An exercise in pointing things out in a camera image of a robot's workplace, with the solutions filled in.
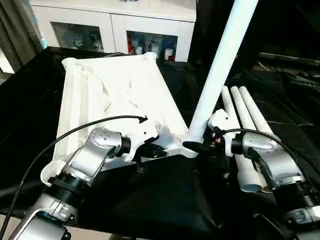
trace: gray curtain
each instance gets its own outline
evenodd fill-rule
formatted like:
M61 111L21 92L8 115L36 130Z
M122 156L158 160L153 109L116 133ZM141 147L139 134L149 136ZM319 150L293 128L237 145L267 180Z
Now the gray curtain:
M43 47L28 0L0 0L0 48L16 72Z

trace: white bottle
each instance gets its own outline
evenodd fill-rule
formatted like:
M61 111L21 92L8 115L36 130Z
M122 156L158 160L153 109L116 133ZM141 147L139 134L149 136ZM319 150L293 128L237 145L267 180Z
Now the white bottle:
M157 59L159 58L159 49L160 49L160 44L159 43L157 43L157 42L152 43L151 52L156 54L156 58Z
M142 54L142 47L141 46L137 46L136 47L135 54L137 54L137 55L141 55Z
M174 50L172 48L166 48L164 52L164 59L169 60L169 57L174 54Z

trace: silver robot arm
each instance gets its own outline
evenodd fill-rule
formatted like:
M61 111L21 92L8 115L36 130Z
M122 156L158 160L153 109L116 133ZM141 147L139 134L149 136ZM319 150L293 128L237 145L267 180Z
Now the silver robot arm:
M106 159L120 157L123 153L134 155L149 138L148 134L142 134L138 139L123 137L119 132L102 127L92 130L83 147L71 156L61 173L49 180L51 187L41 194L9 239L71 239L63 225L77 218L77 207Z
M236 134L231 149L256 161L269 189L294 229L320 224L320 200L293 158L276 142L256 133Z

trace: black tablecloth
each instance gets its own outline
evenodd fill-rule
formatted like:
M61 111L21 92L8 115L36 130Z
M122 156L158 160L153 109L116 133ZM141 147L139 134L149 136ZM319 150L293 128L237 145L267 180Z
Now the black tablecloth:
M12 198L4 190L20 181L36 154L56 137L65 78L61 61L67 57L104 56L105 53L49 47L0 86L0 212L6 212ZM188 63L167 62L158 66L189 124L207 69ZM313 112L304 107L320 106L313 98L306 97L312 90L304 92L287 75L270 72L244 71L226 84L247 86L272 130L320 166L320 145L315 135L320 132L319 123ZM52 154L53 149L32 169L28 177L31 187L21 194L15 216L23 217L26 208L43 190L39 174L51 161ZM300 165L320 189L319 176L303 159ZM135 166L103 172L92 187L91 197L79 208L75 225L151 239L212 239L213 236L226 239L241 235L248 239L255 238L257 232L259 239L268 239L269 234L276 238L274 229L259 224L264 220L259 219L258 213L263 213L291 234L279 220L272 196L242 193L236 172L232 170L226 182L216 167L205 156L195 159L174 156L145 163L146 175L139 178ZM232 228L242 230L230 231Z

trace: white cabinet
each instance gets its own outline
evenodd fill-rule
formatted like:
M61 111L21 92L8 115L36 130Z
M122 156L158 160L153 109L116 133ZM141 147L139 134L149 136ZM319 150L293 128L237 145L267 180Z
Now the white cabinet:
M32 0L48 46L187 62L197 0Z

